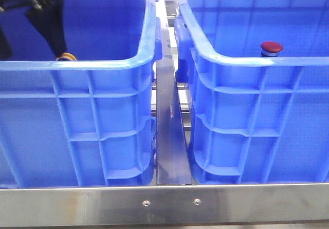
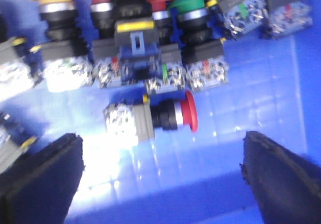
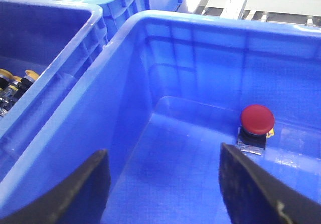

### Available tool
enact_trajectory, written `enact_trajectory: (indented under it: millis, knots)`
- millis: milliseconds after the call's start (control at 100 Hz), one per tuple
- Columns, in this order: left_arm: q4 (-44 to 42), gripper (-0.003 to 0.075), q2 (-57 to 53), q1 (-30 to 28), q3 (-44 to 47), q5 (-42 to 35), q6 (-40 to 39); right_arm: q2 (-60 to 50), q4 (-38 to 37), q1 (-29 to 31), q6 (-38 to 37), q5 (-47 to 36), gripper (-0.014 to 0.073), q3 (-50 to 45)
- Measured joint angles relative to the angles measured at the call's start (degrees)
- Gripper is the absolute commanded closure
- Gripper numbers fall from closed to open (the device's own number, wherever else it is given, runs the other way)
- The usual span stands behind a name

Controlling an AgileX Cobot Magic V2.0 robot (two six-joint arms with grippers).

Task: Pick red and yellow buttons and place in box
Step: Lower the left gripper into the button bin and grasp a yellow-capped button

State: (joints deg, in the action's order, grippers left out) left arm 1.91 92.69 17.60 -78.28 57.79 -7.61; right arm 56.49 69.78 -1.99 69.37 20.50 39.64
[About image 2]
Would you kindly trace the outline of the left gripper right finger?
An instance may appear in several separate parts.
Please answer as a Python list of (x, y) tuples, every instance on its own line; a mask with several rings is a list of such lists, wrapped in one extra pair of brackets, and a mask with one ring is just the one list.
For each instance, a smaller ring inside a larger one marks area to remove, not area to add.
[(320, 167), (248, 131), (241, 173), (264, 223), (320, 223)]

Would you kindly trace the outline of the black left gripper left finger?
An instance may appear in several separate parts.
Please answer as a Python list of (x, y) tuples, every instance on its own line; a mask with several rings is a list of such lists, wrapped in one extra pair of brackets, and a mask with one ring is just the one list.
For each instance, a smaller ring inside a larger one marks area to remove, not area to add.
[(1, 174), (1, 223), (64, 223), (84, 171), (83, 140), (64, 134)]

